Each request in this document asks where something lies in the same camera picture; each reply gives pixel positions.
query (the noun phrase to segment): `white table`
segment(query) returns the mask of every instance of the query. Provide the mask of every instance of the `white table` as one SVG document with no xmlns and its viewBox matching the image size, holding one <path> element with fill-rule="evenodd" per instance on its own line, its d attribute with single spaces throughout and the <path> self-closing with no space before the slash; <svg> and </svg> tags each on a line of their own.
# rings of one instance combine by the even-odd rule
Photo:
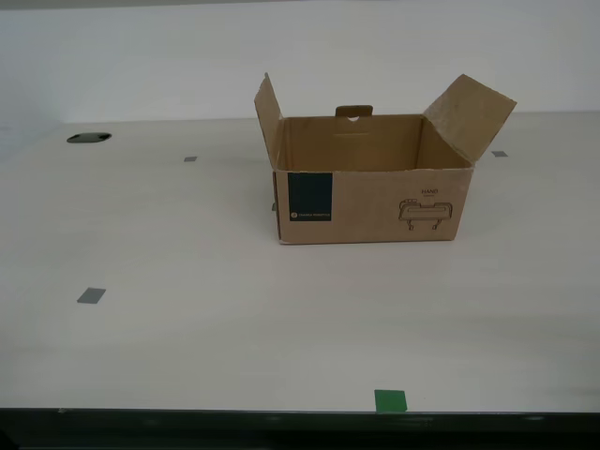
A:
<svg viewBox="0 0 600 450">
<path fill-rule="evenodd" d="M 600 113 L 514 114 L 454 242 L 282 246 L 272 202 L 252 119 L 3 163 L 0 407 L 600 410 Z"/>
</svg>

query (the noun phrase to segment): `green tape marker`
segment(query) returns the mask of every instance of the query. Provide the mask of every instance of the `green tape marker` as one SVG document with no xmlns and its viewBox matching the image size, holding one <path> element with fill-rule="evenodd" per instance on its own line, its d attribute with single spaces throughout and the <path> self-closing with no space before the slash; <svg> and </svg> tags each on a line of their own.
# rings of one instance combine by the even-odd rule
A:
<svg viewBox="0 0 600 450">
<path fill-rule="evenodd" d="M 377 413 L 405 413 L 408 410 L 404 391 L 375 390 Z"/>
</svg>

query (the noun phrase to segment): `open cardboard box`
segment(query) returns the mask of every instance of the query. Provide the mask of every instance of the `open cardboard box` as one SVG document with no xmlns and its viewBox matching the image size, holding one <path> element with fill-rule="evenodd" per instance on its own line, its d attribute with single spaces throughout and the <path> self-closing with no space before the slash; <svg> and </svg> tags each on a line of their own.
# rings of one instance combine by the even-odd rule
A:
<svg viewBox="0 0 600 450">
<path fill-rule="evenodd" d="M 454 239 L 474 164 L 516 105 L 466 75 L 423 114 L 285 118 L 268 74 L 254 103 L 283 244 Z"/>
</svg>

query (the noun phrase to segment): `white wall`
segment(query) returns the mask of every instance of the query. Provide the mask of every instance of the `white wall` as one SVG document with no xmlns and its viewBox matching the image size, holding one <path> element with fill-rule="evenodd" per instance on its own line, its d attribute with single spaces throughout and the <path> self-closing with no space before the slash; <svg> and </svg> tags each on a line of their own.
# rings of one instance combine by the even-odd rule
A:
<svg viewBox="0 0 600 450">
<path fill-rule="evenodd" d="M 1 11 L 0 144 L 54 121 L 253 116 L 266 70 L 288 115 L 421 112 L 462 72 L 521 111 L 599 110 L 599 19 L 596 0 Z"/>
</svg>

